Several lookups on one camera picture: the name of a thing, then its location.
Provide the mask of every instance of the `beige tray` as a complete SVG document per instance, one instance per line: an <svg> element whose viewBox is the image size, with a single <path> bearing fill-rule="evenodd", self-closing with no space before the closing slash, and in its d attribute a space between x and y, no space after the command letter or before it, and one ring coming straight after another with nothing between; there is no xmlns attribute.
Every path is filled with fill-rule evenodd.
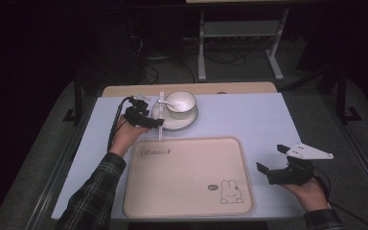
<svg viewBox="0 0 368 230"><path fill-rule="evenodd" d="M126 187L130 218L240 215L254 208L241 143L233 137L143 141Z"/></svg>

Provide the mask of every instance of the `rabbit print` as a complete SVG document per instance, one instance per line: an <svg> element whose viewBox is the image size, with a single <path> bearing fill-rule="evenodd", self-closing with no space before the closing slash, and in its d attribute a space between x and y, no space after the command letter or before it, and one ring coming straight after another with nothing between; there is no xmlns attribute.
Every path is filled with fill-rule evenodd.
<svg viewBox="0 0 368 230"><path fill-rule="evenodd" d="M223 180L220 183L222 192L220 193L220 203L243 203L242 193L239 190L237 182L233 179L227 181Z"/></svg>

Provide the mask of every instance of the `plaid sleeve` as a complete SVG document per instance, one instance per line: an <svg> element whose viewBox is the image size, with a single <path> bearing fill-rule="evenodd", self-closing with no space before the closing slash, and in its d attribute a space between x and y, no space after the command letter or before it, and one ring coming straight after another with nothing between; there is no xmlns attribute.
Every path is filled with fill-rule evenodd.
<svg viewBox="0 0 368 230"><path fill-rule="evenodd" d="M108 229L116 186L127 163L107 153L91 177L71 196L56 229Z"/></svg>
<svg viewBox="0 0 368 230"><path fill-rule="evenodd" d="M343 222L333 209L323 209L304 214L309 230L346 230Z"/></svg>

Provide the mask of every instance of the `human hand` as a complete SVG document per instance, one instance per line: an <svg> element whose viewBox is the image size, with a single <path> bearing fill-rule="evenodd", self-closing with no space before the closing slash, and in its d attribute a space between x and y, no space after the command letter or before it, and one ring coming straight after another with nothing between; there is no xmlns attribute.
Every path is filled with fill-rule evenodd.
<svg viewBox="0 0 368 230"><path fill-rule="evenodd" d="M124 157L127 150L133 146L137 138L144 132L148 132L148 127L134 127L132 126L124 116L121 116L117 125L117 132L113 137L112 146L109 152L118 154Z"/></svg>
<svg viewBox="0 0 368 230"><path fill-rule="evenodd" d="M307 212L330 208L324 191L315 178L311 178L303 185L284 184L281 186L294 194Z"/></svg>

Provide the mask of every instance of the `white saucer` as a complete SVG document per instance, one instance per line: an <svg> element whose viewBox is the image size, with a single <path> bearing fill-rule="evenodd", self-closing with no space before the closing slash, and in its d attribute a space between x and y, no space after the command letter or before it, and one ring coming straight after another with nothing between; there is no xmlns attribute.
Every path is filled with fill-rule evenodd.
<svg viewBox="0 0 368 230"><path fill-rule="evenodd" d="M172 118L167 109L168 108L166 107L166 105L163 104L163 119L164 119L163 128L165 130L180 130L184 127L187 127L196 120L196 116L198 115L198 107L195 106L193 112L188 116L188 118L178 120ZM159 115L160 115L160 103L156 103L153 109L151 110L151 116L153 119L158 119L160 118Z"/></svg>

